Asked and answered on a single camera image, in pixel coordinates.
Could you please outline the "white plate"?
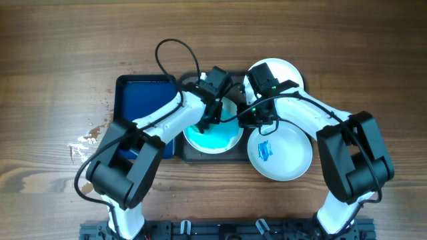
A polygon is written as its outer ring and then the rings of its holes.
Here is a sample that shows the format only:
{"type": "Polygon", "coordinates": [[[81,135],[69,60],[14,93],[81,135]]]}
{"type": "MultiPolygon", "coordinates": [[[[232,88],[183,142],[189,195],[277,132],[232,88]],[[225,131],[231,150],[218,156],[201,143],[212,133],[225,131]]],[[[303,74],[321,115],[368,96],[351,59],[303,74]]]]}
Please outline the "white plate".
{"type": "MultiPolygon", "coordinates": [[[[266,63],[268,65],[273,76],[277,78],[280,83],[286,80],[291,80],[297,83],[302,89],[305,89],[305,81],[303,80],[303,77],[300,74],[300,72],[291,63],[283,59],[278,59],[278,58],[262,59],[254,63],[250,67],[250,70],[263,63],[266,63]]],[[[244,84],[244,91],[246,96],[246,104],[251,105],[256,101],[257,98],[254,94],[254,90],[252,89],[247,76],[244,77],[243,84],[244,84]]]]}
{"type": "Polygon", "coordinates": [[[203,133],[195,125],[183,131],[185,139],[193,148],[207,154],[220,154],[232,149],[243,133],[244,129],[239,127],[237,119],[219,125],[210,124],[203,133]]]}
{"type": "Polygon", "coordinates": [[[276,181],[297,179],[308,170],[313,159],[313,148],[307,135],[285,121],[280,121],[278,126],[252,131],[247,152],[253,167],[276,181]]]}

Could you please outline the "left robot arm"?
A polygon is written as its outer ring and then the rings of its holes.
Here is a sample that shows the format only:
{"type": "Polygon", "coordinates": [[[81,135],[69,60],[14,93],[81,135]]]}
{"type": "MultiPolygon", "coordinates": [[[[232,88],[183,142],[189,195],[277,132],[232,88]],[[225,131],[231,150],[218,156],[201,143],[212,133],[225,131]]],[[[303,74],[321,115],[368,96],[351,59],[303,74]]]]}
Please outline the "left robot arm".
{"type": "Polygon", "coordinates": [[[98,150],[85,162],[85,178],[109,210],[107,229],[115,239],[134,239],[145,219],[141,202],[151,187],[165,146],[193,127],[204,134],[220,122],[230,74],[213,67],[205,79],[177,88],[177,95],[152,114],[115,120],[98,150]]]}

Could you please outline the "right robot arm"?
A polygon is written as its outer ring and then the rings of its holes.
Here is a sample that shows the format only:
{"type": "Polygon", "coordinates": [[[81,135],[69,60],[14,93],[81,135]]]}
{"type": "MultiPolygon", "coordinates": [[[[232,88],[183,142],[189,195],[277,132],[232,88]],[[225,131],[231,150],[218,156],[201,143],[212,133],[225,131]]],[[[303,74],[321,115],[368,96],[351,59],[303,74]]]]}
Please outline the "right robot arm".
{"type": "Polygon", "coordinates": [[[310,96],[287,61],[260,61],[246,73],[240,126],[252,129],[248,156],[264,176],[289,181],[306,172],[317,143],[328,195],[314,215],[313,236],[336,239],[350,231],[365,204],[383,198],[394,167],[375,118],[352,114],[310,96]]]}

